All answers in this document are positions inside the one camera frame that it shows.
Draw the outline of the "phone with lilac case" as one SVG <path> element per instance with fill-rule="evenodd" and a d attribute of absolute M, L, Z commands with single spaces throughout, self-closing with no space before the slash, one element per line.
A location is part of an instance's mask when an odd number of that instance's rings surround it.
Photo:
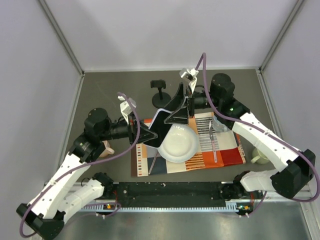
<path fill-rule="evenodd" d="M 172 124 L 166 124 L 165 119 L 172 113 L 172 111 L 160 108 L 155 113 L 148 129 L 157 134 L 157 138 L 145 141 L 144 144 L 152 147 L 159 148 L 168 134 Z"/>

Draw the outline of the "black phone stand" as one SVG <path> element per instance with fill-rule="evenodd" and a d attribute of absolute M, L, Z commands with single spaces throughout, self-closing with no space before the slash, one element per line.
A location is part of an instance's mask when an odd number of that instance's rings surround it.
<path fill-rule="evenodd" d="M 168 93 L 162 91 L 166 86 L 166 81 L 163 79 L 150 81 L 150 87 L 158 89 L 158 93 L 152 97 L 152 105 L 157 109 L 163 108 L 172 99 Z"/>

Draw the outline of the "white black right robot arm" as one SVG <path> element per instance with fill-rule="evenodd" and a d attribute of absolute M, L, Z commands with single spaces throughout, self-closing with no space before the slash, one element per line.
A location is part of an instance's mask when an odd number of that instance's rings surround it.
<path fill-rule="evenodd" d="M 262 190 L 294 200 L 312 179 L 320 181 L 315 170 L 315 154 L 309 149 L 301 151 L 291 146 L 265 127 L 249 108 L 235 99 L 235 85 L 227 74 L 215 74 L 202 92 L 195 91 L 195 73 L 183 71 L 180 76 L 187 80 L 188 87 L 184 90 L 180 85 L 173 99 L 165 105 L 164 108 L 171 112 L 167 123 L 186 122 L 196 109 L 211 107 L 214 112 L 211 132 L 233 131 L 254 145 L 275 168 L 242 173 L 239 182 L 233 185 L 237 197 L 245 198 L 253 191 Z"/>

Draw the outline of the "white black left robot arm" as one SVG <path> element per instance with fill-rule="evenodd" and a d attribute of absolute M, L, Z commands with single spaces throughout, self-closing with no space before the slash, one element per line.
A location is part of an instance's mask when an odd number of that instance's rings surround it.
<path fill-rule="evenodd" d="M 16 209 L 21 217 L 20 235 L 28 225 L 44 240 L 53 240 L 62 231 L 67 221 L 91 201 L 109 198 L 114 187 L 103 173 L 96 174 L 87 185 L 69 195 L 77 179 L 91 166 L 115 160 L 130 152 L 136 144 L 158 138 L 158 134 L 142 123 L 135 109 L 130 109 L 128 120 L 112 122 L 107 111 L 95 108 L 84 121 L 84 131 L 77 137 L 62 164 L 42 191 L 29 203 Z M 106 151 L 105 141 L 129 138 L 130 146 L 122 153 L 101 158 Z"/>

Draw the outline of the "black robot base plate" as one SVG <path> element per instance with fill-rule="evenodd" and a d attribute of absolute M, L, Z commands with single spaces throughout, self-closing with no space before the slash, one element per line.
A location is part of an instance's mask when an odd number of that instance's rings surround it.
<path fill-rule="evenodd" d="M 239 183 L 208 182 L 114 182 L 107 185 L 101 199 L 124 200 L 138 197 L 208 196 L 214 200 L 259 199 L 259 191 L 248 192 Z"/>

